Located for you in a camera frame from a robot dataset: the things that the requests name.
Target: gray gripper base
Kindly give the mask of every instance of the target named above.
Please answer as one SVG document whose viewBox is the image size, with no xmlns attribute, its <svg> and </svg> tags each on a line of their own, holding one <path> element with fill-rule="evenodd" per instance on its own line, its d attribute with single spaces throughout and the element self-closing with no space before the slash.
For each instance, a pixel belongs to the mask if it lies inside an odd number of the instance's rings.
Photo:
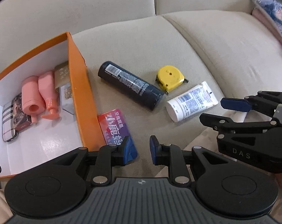
<svg viewBox="0 0 282 224">
<path fill-rule="evenodd" d="M 14 216 L 7 224 L 277 224 L 270 216 L 233 220 L 206 210 L 187 188 L 167 178 L 117 178 L 94 188 L 88 199 L 65 215 L 46 220 Z"/>
</svg>

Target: screw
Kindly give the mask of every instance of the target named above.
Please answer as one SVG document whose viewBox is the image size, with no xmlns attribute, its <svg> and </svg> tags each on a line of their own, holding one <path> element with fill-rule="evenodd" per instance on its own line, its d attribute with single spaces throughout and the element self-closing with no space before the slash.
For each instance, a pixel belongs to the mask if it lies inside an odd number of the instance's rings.
<svg viewBox="0 0 282 224">
<path fill-rule="evenodd" d="M 104 184 L 105 182 L 108 181 L 107 177 L 105 176 L 96 176 L 92 180 L 97 184 Z"/>
<path fill-rule="evenodd" d="M 179 184 L 186 184 L 190 181 L 190 179 L 185 176 L 178 176 L 174 180 L 176 183 L 179 183 Z"/>
</svg>

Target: tape measure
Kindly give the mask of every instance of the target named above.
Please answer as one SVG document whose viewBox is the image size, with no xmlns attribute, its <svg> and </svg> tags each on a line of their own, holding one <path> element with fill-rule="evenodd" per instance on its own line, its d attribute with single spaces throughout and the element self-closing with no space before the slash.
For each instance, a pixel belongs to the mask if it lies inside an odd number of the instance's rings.
<svg viewBox="0 0 282 224">
<path fill-rule="evenodd" d="M 167 94 L 183 82 L 189 82 L 176 67 L 169 65 L 158 70 L 155 81 Z"/>
</svg>

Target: beige sofa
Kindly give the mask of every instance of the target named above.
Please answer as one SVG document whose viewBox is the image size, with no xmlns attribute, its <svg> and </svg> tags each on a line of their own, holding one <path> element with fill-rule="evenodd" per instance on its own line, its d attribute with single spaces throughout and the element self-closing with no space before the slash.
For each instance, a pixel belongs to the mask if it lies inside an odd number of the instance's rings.
<svg viewBox="0 0 282 224">
<path fill-rule="evenodd" d="M 98 113 L 119 108 L 139 153 L 115 174 L 154 176 L 161 168 L 152 165 L 150 135 L 184 148 L 205 129 L 199 115 L 174 123 L 167 100 L 202 81 L 218 100 L 282 91 L 282 47 L 250 15 L 252 8 L 250 0 L 3 0 L 0 72 L 38 44 L 70 31 L 89 68 Z M 97 76 L 107 60 L 152 84 L 160 67 L 174 65 L 189 83 L 151 112 Z M 217 105 L 209 113 L 224 109 Z"/>
</svg>

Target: open box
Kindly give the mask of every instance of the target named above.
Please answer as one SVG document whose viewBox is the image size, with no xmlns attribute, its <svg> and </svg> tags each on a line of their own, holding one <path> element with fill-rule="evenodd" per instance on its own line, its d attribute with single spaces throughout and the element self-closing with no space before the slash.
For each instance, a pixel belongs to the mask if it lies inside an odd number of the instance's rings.
<svg viewBox="0 0 282 224">
<path fill-rule="evenodd" d="M 21 83 L 68 61 L 76 116 L 64 110 L 60 119 L 38 118 L 16 139 L 2 139 L 3 106 L 21 92 Z M 51 160 L 72 149 L 85 146 L 89 151 L 106 145 L 94 103 L 87 67 L 69 32 L 31 50 L 0 73 L 0 178 L 12 176 Z"/>
</svg>

